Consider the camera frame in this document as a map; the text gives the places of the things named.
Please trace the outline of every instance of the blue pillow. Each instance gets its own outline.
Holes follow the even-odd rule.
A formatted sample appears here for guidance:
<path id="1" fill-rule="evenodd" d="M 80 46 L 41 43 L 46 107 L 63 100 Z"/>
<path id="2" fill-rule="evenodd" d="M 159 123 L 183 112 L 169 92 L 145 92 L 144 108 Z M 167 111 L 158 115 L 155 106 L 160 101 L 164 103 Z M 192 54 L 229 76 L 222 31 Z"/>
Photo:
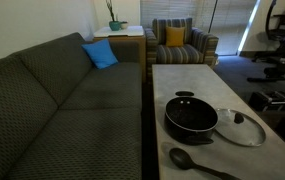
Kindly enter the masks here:
<path id="1" fill-rule="evenodd" d="M 118 63 L 118 60 L 111 50 L 108 39 L 103 39 L 93 44 L 83 44 L 82 48 L 90 56 L 98 69 L 103 69 Z"/>

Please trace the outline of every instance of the coffee table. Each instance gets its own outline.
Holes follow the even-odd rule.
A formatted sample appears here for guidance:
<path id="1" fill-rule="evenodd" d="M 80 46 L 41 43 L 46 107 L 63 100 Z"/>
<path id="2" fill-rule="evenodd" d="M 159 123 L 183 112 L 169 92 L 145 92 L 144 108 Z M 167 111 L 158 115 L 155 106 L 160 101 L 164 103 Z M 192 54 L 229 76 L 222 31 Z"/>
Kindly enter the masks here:
<path id="1" fill-rule="evenodd" d="M 240 179 L 285 179 L 285 142 L 219 78 L 207 65 L 153 65 L 156 140 L 160 179 L 218 179 L 198 170 L 180 170 L 170 160 L 169 150 L 179 147 L 203 166 L 232 174 Z M 213 108 L 233 109 L 256 120 L 266 133 L 259 147 L 243 147 L 216 133 L 209 145 L 188 146 L 165 131 L 165 107 L 177 91 L 192 91 Z"/>

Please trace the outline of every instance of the glass lid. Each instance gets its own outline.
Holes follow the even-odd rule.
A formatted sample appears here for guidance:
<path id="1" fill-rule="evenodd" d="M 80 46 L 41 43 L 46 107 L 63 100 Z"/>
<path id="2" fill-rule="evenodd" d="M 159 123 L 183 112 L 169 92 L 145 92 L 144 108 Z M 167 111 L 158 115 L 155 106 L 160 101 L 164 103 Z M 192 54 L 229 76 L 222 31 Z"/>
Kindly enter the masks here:
<path id="1" fill-rule="evenodd" d="M 242 146 L 260 146 L 266 138 L 264 129 L 251 117 L 231 109 L 216 109 L 215 130 L 227 140 Z"/>

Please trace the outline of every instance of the plaid armchair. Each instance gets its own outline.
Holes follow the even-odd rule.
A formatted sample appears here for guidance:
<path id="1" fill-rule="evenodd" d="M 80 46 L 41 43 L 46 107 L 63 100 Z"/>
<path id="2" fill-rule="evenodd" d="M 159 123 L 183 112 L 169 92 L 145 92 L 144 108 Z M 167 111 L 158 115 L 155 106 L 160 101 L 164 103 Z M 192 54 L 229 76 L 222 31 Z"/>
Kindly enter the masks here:
<path id="1" fill-rule="evenodd" d="M 184 27 L 183 46 L 167 47 L 166 27 Z M 216 63 L 218 38 L 192 27 L 192 18 L 154 19 L 152 29 L 145 28 L 147 80 L 152 82 L 152 64 L 208 64 Z"/>

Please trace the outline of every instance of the black spoon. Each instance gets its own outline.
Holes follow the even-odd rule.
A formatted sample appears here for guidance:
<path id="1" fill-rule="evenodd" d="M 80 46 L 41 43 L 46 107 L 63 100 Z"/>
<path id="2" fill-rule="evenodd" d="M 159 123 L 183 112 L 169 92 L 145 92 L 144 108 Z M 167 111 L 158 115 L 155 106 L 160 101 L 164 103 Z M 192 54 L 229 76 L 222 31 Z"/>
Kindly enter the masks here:
<path id="1" fill-rule="evenodd" d="M 239 180 L 239 178 L 234 177 L 230 174 L 224 173 L 224 172 L 219 172 L 198 164 L 195 164 L 190 155 L 185 152 L 184 150 L 180 149 L 180 148 L 172 148 L 170 150 L 170 158 L 173 161 L 173 163 L 180 169 L 198 169 L 204 172 L 207 172 L 209 174 L 212 174 L 214 176 L 217 176 L 221 179 L 225 179 L 225 180 Z"/>

